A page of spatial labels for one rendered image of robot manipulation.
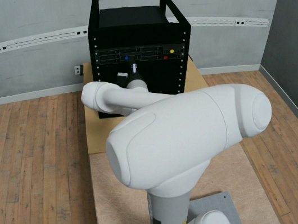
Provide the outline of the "tan flat board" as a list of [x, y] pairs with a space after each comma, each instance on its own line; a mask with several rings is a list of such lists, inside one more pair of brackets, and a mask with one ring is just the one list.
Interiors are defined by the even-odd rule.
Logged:
[[[83, 64], [83, 74], [84, 85], [93, 82], [91, 62]], [[188, 56], [184, 93], [205, 87], [209, 86]], [[106, 153], [106, 140], [110, 131], [112, 131], [124, 118], [126, 117], [100, 119], [98, 111], [85, 106], [88, 155]]]

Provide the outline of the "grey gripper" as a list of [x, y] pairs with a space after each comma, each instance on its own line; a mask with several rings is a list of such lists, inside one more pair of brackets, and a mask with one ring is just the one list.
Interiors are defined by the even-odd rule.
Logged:
[[143, 76], [139, 75], [139, 72], [136, 69], [137, 64], [134, 60], [134, 56], [129, 56], [128, 60], [129, 60], [128, 67], [130, 68], [130, 77], [127, 80], [127, 84], [129, 84], [133, 80], [142, 80], [142, 81], [144, 81]]

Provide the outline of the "black rack frame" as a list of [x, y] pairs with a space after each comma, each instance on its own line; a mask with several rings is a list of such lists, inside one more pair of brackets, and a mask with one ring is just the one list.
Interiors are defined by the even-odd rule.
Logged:
[[[127, 85], [122, 87], [117, 84], [116, 75], [127, 73], [130, 76], [129, 62], [100, 65], [98, 50], [181, 44], [184, 51], [180, 59], [136, 61], [136, 69], [143, 76], [149, 92], [168, 95], [184, 93], [191, 25], [173, 1], [160, 0], [160, 6], [102, 10], [99, 10], [97, 1], [100, 0], [92, 0], [88, 24], [93, 81], [127, 88]], [[179, 23], [168, 22], [166, 5]]]

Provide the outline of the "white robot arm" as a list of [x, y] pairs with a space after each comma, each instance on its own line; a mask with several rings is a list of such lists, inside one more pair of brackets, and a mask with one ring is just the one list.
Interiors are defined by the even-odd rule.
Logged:
[[147, 191], [150, 224], [186, 224], [191, 189], [211, 158], [270, 122], [262, 91], [219, 85], [177, 95], [150, 93], [142, 80], [123, 90], [106, 82], [83, 87], [86, 107], [126, 117], [109, 133], [106, 153], [122, 184]]

